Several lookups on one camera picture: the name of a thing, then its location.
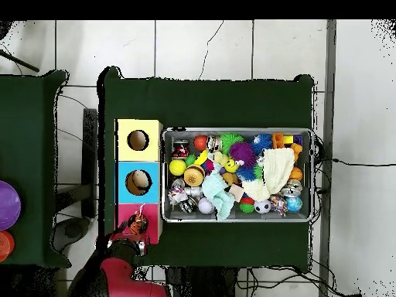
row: purple plate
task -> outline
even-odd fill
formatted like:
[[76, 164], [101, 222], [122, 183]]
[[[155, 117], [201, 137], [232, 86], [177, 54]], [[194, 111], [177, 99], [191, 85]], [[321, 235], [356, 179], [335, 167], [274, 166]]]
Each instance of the purple plate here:
[[8, 183], [0, 180], [0, 231], [12, 227], [21, 213], [18, 193]]

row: blue box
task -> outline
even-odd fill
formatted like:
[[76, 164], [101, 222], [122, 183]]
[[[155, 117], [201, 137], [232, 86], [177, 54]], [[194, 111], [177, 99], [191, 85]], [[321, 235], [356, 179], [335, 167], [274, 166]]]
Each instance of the blue box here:
[[[130, 193], [125, 185], [127, 175], [132, 171], [147, 172], [152, 181], [148, 192], [136, 196]], [[159, 162], [118, 162], [118, 203], [159, 203]]]

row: gray plastic tray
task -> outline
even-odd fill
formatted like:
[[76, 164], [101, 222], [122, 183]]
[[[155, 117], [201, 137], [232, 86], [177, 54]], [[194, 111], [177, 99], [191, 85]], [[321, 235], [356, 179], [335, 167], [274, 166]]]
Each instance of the gray plastic tray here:
[[[302, 135], [302, 152], [295, 166], [302, 170], [302, 209], [297, 213], [287, 212], [285, 217], [276, 212], [265, 214], [243, 213], [239, 210], [239, 203], [235, 203], [226, 220], [217, 221], [216, 214], [202, 214], [200, 211], [191, 214], [181, 211], [179, 206], [174, 209], [169, 203], [168, 191], [171, 185], [171, 174], [168, 164], [172, 160], [172, 145], [175, 140], [185, 139], [189, 141], [189, 150], [194, 155], [199, 152], [193, 146], [193, 140], [197, 135], [220, 135], [224, 132], [235, 132], [247, 139], [252, 139], [261, 133], [283, 132], [285, 135]], [[161, 213], [167, 222], [305, 222], [313, 217], [313, 132], [307, 128], [167, 128], [162, 131], [162, 167], [161, 167]]]

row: orange disc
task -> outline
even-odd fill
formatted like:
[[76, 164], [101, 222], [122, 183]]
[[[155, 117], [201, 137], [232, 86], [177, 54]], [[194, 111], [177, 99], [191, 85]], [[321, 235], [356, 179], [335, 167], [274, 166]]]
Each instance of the orange disc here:
[[15, 242], [12, 235], [7, 231], [0, 231], [0, 262], [14, 250]]

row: green table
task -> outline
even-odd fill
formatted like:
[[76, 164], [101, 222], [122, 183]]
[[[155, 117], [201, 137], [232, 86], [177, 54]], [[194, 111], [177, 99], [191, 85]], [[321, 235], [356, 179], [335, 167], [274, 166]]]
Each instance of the green table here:
[[0, 180], [11, 184], [22, 201], [21, 215], [9, 229], [15, 249], [2, 264], [70, 266], [50, 247], [56, 192], [54, 101], [66, 78], [64, 71], [0, 76]]
[[[104, 176], [99, 180], [101, 188], [105, 184], [101, 200], [106, 233], [113, 231], [114, 225], [115, 118], [157, 119], [165, 127], [311, 128], [313, 80], [309, 76], [296, 77], [295, 81], [237, 82], [120, 76], [116, 67], [108, 67], [97, 82], [99, 132], [104, 131], [103, 139], [99, 139], [100, 147], [104, 143], [104, 159], [99, 153]], [[309, 222], [164, 223], [159, 244], [149, 246], [141, 264], [295, 265], [308, 271], [308, 249]]]

